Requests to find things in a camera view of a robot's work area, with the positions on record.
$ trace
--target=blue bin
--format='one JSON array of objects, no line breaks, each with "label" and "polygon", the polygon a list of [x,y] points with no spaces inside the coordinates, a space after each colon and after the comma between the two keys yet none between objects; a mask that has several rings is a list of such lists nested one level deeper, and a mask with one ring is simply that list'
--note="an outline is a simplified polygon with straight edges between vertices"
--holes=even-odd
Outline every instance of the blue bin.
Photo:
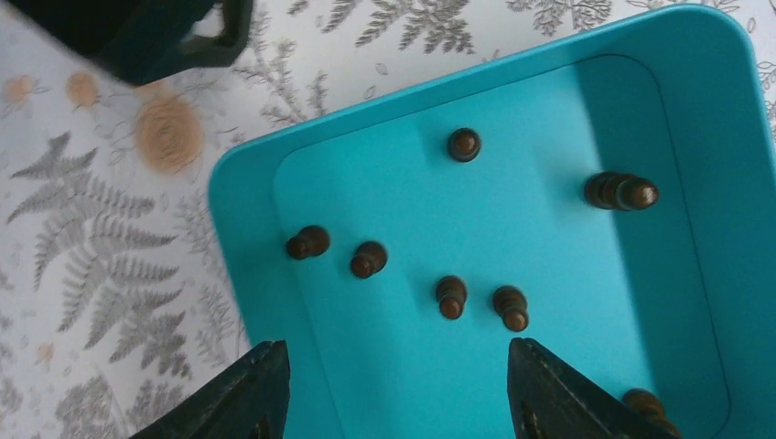
[{"label": "blue bin", "polygon": [[[253,140],[210,209],[253,342],[285,339],[289,439],[514,437],[515,335],[490,299],[520,287],[522,333],[615,397],[655,392],[686,438],[771,437],[776,187],[746,33],[666,7]],[[475,129],[480,154],[447,155]],[[587,178],[648,177],[644,211],[595,209]],[[322,256],[286,240],[318,224]],[[372,278],[349,272],[383,243]],[[446,320],[434,286],[469,289]]]}]

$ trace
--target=brown chess piece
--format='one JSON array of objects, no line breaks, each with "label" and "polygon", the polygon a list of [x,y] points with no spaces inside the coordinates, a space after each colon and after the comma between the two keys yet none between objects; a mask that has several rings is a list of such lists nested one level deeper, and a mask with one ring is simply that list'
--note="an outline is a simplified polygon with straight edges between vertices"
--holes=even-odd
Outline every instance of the brown chess piece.
[{"label": "brown chess piece", "polygon": [[519,289],[505,285],[493,294],[493,309],[511,331],[521,332],[528,327],[528,302]]},{"label": "brown chess piece", "polygon": [[456,276],[445,276],[436,284],[439,312],[450,320],[456,320],[463,314],[466,295],[466,285]]},{"label": "brown chess piece", "polygon": [[329,233],[320,226],[307,226],[286,242],[288,256],[301,261],[316,257],[329,249]]},{"label": "brown chess piece", "polygon": [[388,262],[388,251],[377,241],[366,241],[350,260],[350,271],[359,279],[378,273]]},{"label": "brown chess piece", "polygon": [[660,191],[650,180],[632,174],[602,172],[585,184],[587,202],[601,209],[644,210],[659,197]]},{"label": "brown chess piece", "polygon": [[644,389],[631,389],[622,397],[622,402],[647,421],[676,437],[682,437],[676,426],[665,417],[663,403],[652,392]]},{"label": "brown chess piece", "polygon": [[480,136],[470,128],[456,130],[447,139],[447,151],[459,162],[470,162],[480,153]]}]

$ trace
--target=floral tablecloth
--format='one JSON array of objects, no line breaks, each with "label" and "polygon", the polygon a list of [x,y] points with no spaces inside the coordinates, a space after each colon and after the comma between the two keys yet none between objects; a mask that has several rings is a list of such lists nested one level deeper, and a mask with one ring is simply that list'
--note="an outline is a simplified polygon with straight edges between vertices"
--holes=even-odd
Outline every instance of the floral tablecloth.
[{"label": "floral tablecloth", "polygon": [[127,437],[248,348],[205,197],[233,146],[674,3],[746,28],[776,127],[776,0],[276,0],[231,69],[134,89],[0,4],[0,438]]}]

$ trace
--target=plastic tray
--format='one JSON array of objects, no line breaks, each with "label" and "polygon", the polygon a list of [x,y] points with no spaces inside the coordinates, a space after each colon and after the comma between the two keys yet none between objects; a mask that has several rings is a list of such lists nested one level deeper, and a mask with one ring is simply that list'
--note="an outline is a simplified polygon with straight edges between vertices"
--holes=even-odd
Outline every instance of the plastic tray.
[{"label": "plastic tray", "polygon": [[[507,330],[619,397],[655,391],[684,437],[766,437],[776,410],[776,187],[747,35],[680,5],[401,91],[227,154],[210,209],[251,340],[285,339],[286,437],[514,437]],[[476,130],[480,154],[447,137]],[[602,170],[651,179],[638,212],[589,206]],[[325,227],[324,255],[285,241]],[[356,279],[363,241],[384,270]],[[463,317],[436,282],[462,278]]]}]

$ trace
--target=table surface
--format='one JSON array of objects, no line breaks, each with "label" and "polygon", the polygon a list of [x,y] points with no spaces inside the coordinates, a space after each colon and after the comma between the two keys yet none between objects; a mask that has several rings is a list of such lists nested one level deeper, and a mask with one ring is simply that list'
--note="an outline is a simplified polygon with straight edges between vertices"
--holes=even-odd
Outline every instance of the table surface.
[{"label": "table surface", "polygon": [[260,3],[231,69],[135,89],[0,5],[0,438],[127,437],[245,352],[205,197],[230,148],[674,3],[747,29],[776,129],[776,0]]}]

